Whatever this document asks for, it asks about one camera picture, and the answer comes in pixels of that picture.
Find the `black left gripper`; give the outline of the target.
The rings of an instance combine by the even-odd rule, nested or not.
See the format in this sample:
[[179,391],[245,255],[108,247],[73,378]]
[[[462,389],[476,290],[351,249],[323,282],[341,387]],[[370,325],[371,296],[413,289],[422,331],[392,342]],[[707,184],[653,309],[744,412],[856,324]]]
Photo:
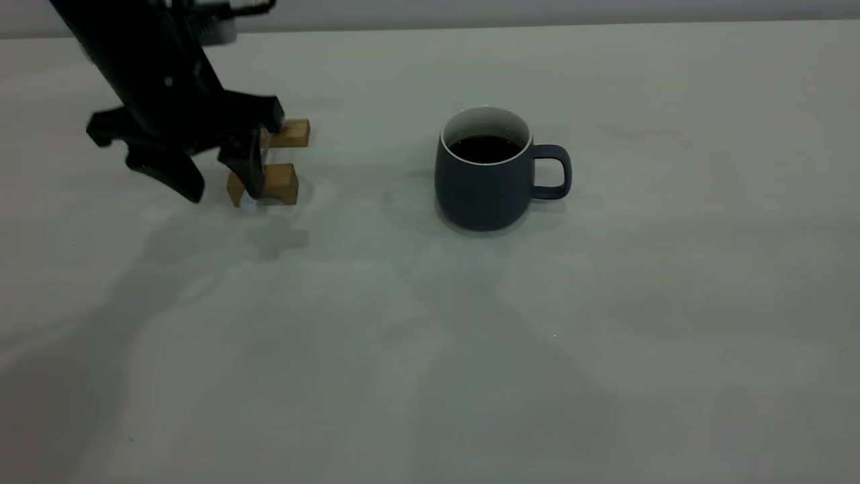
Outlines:
[[90,40],[85,52],[121,101],[90,116],[86,132],[97,146],[116,140],[144,145],[128,147],[126,166],[197,204],[205,193],[202,172],[185,151],[158,147],[203,151],[227,136],[218,162],[252,199],[263,196],[260,128],[282,127],[276,96],[225,89],[196,39]]

